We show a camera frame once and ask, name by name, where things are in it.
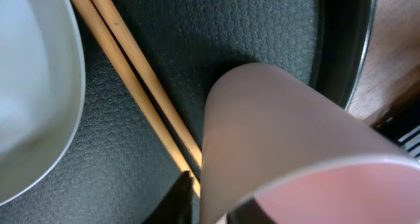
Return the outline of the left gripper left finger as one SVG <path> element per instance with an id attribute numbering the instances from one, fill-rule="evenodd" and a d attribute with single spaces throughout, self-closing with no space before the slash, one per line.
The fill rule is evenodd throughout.
<path id="1" fill-rule="evenodd" d="M 143 224 L 189 224 L 192 222 L 193 179 L 184 171 Z"/>

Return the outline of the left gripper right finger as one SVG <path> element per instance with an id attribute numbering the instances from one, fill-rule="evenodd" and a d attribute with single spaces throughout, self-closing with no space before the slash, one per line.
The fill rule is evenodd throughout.
<path id="1" fill-rule="evenodd" d="M 226 215 L 227 224 L 275 224 L 258 205 L 254 198 L 249 199 Z"/>

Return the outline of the pink cup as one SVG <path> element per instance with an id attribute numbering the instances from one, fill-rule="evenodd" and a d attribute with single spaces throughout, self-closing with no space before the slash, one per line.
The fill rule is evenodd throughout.
<path id="1" fill-rule="evenodd" d="M 419 162 L 281 68 L 245 64 L 208 94 L 199 220 L 251 198 L 275 223 L 418 223 Z"/>

